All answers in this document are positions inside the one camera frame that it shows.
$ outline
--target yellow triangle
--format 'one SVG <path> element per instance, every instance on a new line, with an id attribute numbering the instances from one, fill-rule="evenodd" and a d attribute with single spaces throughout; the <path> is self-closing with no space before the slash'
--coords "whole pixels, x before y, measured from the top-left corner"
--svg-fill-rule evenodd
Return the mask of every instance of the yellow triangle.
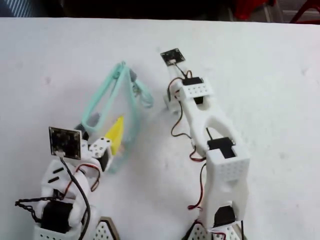
<path id="1" fill-rule="evenodd" d="M 124 134 L 124 116 L 120 116 L 109 131 L 104 135 L 106 138 L 112 141 L 111 152 L 115 156 L 118 148 L 121 145 L 122 137 Z"/>

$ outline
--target white 3d-printed part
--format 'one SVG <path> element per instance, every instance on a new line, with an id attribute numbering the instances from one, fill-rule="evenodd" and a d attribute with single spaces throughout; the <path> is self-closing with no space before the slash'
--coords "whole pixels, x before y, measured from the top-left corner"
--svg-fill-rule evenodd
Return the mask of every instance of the white 3d-printed part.
<path id="1" fill-rule="evenodd" d="M 114 240 L 108 224 L 104 221 L 101 221 L 96 227 L 96 231 L 93 237 L 93 240 Z"/>
<path id="2" fill-rule="evenodd" d="M 101 158 L 107 148 L 111 147 L 111 140 L 106 137 L 101 137 L 96 140 L 92 145 L 89 147 L 89 151 L 92 152 L 92 157 L 95 159 Z"/>
<path id="3" fill-rule="evenodd" d="M 67 233 L 60 233 L 34 226 L 33 240 L 78 240 L 81 234 L 81 224 L 72 228 Z"/>
<path id="4" fill-rule="evenodd" d="M 241 236 L 237 234 L 232 226 L 229 226 L 224 231 L 226 233 L 225 240 L 241 240 Z M 193 226 L 193 229 L 188 237 L 188 240 L 223 240 L 224 236 L 222 234 L 213 234 L 207 232 L 206 229 L 199 223 Z"/>
<path id="5" fill-rule="evenodd" d="M 206 83 L 183 85 L 179 91 L 180 99 L 193 99 L 211 95 L 212 89 Z"/>

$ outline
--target red wire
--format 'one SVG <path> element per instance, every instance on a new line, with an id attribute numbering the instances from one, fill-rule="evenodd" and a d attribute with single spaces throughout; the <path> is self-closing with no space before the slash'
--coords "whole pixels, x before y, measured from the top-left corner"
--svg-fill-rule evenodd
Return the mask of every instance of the red wire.
<path id="1" fill-rule="evenodd" d="M 215 234 L 215 235 L 218 235 L 218 234 L 223 235 L 223 240 L 226 240 L 226 238 L 227 238 L 227 235 L 224 232 L 213 232 L 213 234 Z"/>
<path id="2" fill-rule="evenodd" d="M 203 158 L 196 158 L 196 157 L 192 157 L 197 151 L 197 148 L 196 146 L 194 146 L 194 150 L 192 153 L 190 153 L 189 155 L 189 158 L 192 160 L 192 161 L 195 161 L 195 162 L 198 162 L 198 163 L 201 163 L 203 162 L 204 160 L 206 160 L 207 158 L 206 157 L 203 157 Z"/>
<path id="3" fill-rule="evenodd" d="M 96 169 L 98 171 L 98 177 L 97 179 L 95 180 L 94 184 L 91 186 L 90 190 L 91 192 L 95 191 L 97 189 L 97 187 L 99 186 L 99 179 L 100 179 L 100 170 L 97 166 L 95 165 L 91 165 L 91 164 L 87 164 L 87 163 L 83 163 L 83 164 L 80 164 L 79 166 L 76 167 L 76 170 L 75 170 L 75 173 L 77 173 L 79 171 L 79 169 L 82 167 L 82 166 L 85 166 L 85 167 L 89 167 L 89 168 L 93 168 L 93 169 Z M 70 186 L 72 184 L 72 181 L 69 182 L 69 184 L 66 186 L 65 188 L 65 191 L 64 191 L 64 196 L 67 194 Z"/>
<path id="4" fill-rule="evenodd" d="M 203 188 L 203 185 L 202 185 L 202 171 L 204 170 L 204 167 L 206 166 L 207 164 L 203 164 L 202 168 L 201 168 L 201 171 L 200 171 L 200 198 L 198 200 L 198 202 L 195 204 L 195 205 L 189 205 L 188 206 L 188 210 L 193 210 L 193 209 L 196 209 L 196 208 L 200 208 L 200 210 L 202 210 L 202 208 L 199 206 L 202 202 L 202 198 L 204 197 L 204 188 Z"/>

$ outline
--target white table surface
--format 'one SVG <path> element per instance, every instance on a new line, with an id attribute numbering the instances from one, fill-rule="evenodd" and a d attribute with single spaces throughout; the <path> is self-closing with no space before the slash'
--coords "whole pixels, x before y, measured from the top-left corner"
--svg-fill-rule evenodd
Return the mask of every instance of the white table surface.
<path id="1" fill-rule="evenodd" d="M 314 240 L 320 216 L 320 26 L 119 19 L 0 19 L 0 238 L 31 239 L 30 214 L 52 157 L 48 126 L 75 126 L 114 64 L 125 60 L 155 98 L 136 149 L 92 201 L 123 240 L 178 240 L 197 216 L 201 164 L 170 136 L 160 53 L 179 48 L 210 78 L 252 154 L 250 240 Z M 183 122 L 177 130 L 188 129 Z"/>

